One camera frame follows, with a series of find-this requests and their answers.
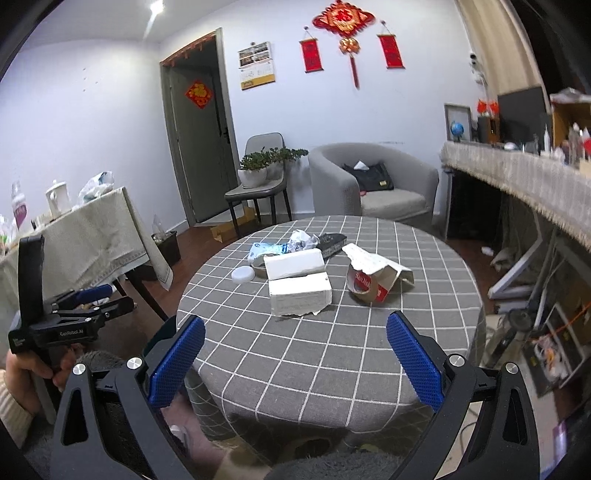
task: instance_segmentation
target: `chinese knot decoration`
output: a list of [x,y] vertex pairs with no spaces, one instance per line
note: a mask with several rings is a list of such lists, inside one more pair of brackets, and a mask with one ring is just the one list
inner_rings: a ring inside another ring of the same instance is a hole
[[371,13],[364,12],[360,8],[342,0],[336,0],[322,14],[312,20],[312,24],[316,28],[324,28],[343,37],[339,47],[341,52],[349,54],[356,88],[359,88],[359,77],[353,53],[359,53],[361,47],[353,37],[374,20],[375,17]]
[[207,88],[207,85],[199,80],[195,81],[195,83],[190,86],[185,95],[200,109],[204,109],[213,98],[213,92]]

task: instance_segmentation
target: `ceiling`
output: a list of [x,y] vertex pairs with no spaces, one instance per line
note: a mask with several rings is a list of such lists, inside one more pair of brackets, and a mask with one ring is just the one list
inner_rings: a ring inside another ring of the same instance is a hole
[[[88,38],[142,40],[154,0],[64,0],[31,34],[24,48]],[[147,41],[160,43],[199,18],[236,0],[164,0]]]

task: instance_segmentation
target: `torn cardboard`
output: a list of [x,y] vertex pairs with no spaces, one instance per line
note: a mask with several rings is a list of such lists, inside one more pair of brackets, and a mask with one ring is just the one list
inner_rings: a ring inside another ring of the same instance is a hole
[[271,314],[318,313],[332,302],[332,286],[326,272],[269,282]]
[[384,301],[398,279],[414,286],[414,274],[410,268],[371,254],[355,244],[345,245],[343,252],[351,260],[347,288],[367,303]]

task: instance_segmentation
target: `potted plant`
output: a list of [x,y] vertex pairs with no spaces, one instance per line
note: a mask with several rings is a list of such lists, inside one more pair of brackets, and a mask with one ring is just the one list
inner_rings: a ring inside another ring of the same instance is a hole
[[255,189],[263,185],[267,180],[267,154],[254,152],[244,155],[240,161],[238,178],[246,189]]
[[289,148],[270,148],[267,152],[263,148],[261,153],[266,153],[268,167],[267,179],[279,180],[283,175],[284,163],[286,161],[296,161],[308,154],[307,150],[293,150]]

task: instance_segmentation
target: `cables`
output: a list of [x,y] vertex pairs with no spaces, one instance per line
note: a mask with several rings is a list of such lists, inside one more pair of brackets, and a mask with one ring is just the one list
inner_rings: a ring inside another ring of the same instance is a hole
[[468,427],[471,427],[472,425],[476,425],[476,422],[473,421],[473,422],[469,423],[468,425],[466,425],[464,428],[462,428],[462,430],[460,430],[460,448],[462,449],[462,456],[464,455],[464,453],[466,453],[466,449],[464,448],[464,440],[462,439],[462,435],[464,434],[466,429]]

